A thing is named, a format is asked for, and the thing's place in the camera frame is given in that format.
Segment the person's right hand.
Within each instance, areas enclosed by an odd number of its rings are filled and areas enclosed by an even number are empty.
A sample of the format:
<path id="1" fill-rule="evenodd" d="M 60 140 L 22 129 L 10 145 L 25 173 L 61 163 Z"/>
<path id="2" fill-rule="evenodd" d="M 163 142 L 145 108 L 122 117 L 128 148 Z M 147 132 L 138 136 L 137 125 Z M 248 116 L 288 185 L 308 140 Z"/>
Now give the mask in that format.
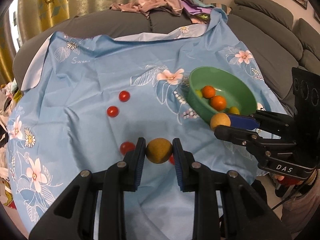
<path id="1" fill-rule="evenodd" d="M 274 173 L 269 173 L 269 176 L 275 184 L 280 184 L 285 187 L 289 187 L 292 185 L 301 185 L 306 180 L 308 180 L 308 179 L 300 180 L 300 179 L 293 178 L 293 177 L 285 177 L 285 176 L 281 176 L 281 175 L 274 174 Z"/>

